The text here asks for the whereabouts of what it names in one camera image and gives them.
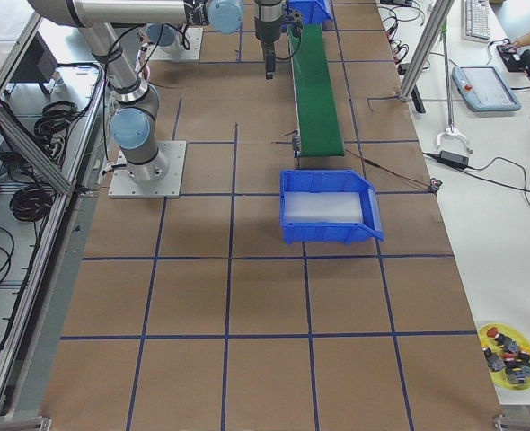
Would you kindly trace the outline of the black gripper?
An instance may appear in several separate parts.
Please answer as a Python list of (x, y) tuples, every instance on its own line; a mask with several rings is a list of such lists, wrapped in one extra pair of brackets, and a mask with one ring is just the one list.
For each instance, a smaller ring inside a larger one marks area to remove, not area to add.
[(288, 25), (291, 35), (296, 37), (300, 46), (302, 39), (303, 23), (300, 16), (281, 16), (273, 22), (265, 22), (259, 19), (254, 20), (255, 33), (261, 42), (264, 52), (265, 78), (271, 80), (275, 74), (275, 42), (281, 36), (284, 25)]

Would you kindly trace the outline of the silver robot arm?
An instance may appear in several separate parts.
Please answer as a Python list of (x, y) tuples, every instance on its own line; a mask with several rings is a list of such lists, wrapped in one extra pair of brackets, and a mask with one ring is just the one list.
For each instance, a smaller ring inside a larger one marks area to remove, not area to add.
[(159, 109), (157, 90), (123, 52), (114, 23), (207, 26), (228, 34), (243, 22), (241, 1), (31, 1), (42, 17), (77, 28), (93, 57), (107, 69), (112, 96), (119, 110), (110, 120), (110, 133), (126, 159), (126, 170), (136, 181), (159, 180), (169, 170), (155, 140)]

